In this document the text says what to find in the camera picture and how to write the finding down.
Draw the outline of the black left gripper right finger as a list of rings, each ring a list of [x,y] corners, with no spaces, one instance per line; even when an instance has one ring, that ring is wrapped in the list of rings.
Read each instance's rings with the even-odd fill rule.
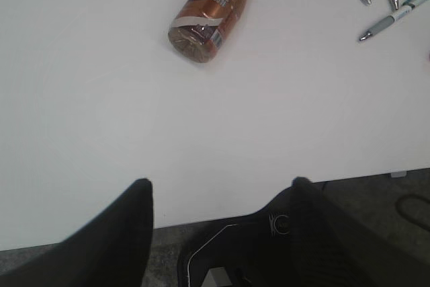
[[[304,177],[292,182],[290,228],[301,286],[429,285],[429,264],[377,236]]]

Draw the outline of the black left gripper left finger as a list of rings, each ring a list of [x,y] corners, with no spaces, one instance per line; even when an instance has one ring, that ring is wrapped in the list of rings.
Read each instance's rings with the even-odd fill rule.
[[[68,239],[2,274],[1,285],[141,286],[153,230],[153,186],[138,179]]]

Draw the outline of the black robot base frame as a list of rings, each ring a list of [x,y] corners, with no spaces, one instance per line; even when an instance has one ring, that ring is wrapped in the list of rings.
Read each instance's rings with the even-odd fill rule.
[[[291,256],[291,189],[257,212],[210,222],[190,238],[177,261],[179,286],[202,286],[212,269],[231,286],[298,286]]]

